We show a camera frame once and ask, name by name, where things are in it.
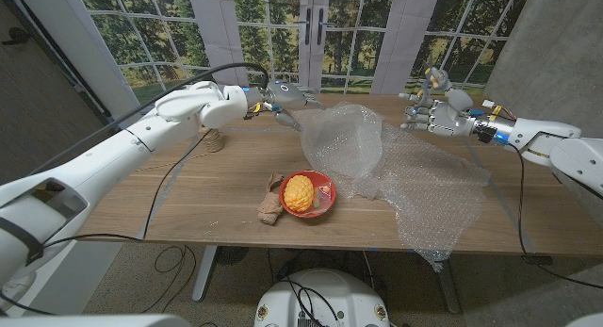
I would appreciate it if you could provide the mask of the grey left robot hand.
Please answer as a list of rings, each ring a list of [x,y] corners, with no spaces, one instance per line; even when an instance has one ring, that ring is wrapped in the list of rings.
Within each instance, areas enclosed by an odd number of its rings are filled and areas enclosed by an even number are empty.
[[[281,80],[270,81],[264,91],[264,105],[274,113],[274,120],[283,126],[295,131],[302,131],[303,127],[295,120],[290,110],[317,108],[324,110],[326,106],[320,102],[314,88],[297,83]]]

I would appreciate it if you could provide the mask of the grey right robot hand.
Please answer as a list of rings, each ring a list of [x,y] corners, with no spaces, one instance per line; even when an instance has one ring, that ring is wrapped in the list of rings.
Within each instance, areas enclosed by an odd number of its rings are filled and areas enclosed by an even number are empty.
[[[400,127],[444,137],[469,136],[474,123],[470,119],[473,100],[452,85],[444,70],[427,68],[425,77],[417,94],[399,94],[399,98],[414,103],[405,108],[405,122]]]

